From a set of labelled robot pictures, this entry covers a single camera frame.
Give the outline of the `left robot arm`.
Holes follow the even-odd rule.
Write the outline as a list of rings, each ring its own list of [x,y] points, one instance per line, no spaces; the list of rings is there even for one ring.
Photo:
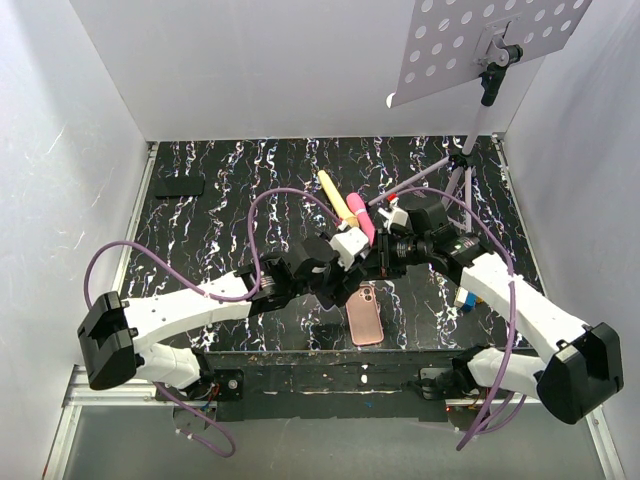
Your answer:
[[[362,281],[361,264],[369,250],[367,236],[352,230],[266,254],[259,273],[243,267],[196,289],[142,299],[104,293],[91,303],[77,331],[89,385],[100,391],[142,379],[203,399],[212,390],[211,368],[199,354],[170,347],[165,339],[279,310],[306,294],[315,295],[326,309],[342,306]]]

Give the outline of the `pink phone case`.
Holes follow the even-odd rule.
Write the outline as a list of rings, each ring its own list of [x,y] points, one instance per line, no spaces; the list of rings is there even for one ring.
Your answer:
[[[371,346],[384,340],[375,290],[371,284],[361,284],[345,304],[352,343]]]

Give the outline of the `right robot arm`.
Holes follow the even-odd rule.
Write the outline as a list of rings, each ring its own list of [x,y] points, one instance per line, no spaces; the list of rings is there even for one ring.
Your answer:
[[[529,285],[513,269],[509,254],[489,247],[488,235],[462,233],[444,206],[403,210],[395,195],[383,210],[385,232],[376,247],[383,272],[429,264],[439,274],[483,299],[521,334],[535,355],[517,355],[477,345],[452,360],[445,373],[425,380],[434,396],[475,397],[494,387],[539,400],[558,420],[573,425],[624,386],[618,333],[601,322],[591,326]]]

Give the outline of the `black smartphone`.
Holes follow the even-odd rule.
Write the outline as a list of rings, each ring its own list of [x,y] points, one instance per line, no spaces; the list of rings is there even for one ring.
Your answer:
[[[167,177],[158,181],[153,190],[157,199],[199,196],[204,192],[205,179],[201,176]]]

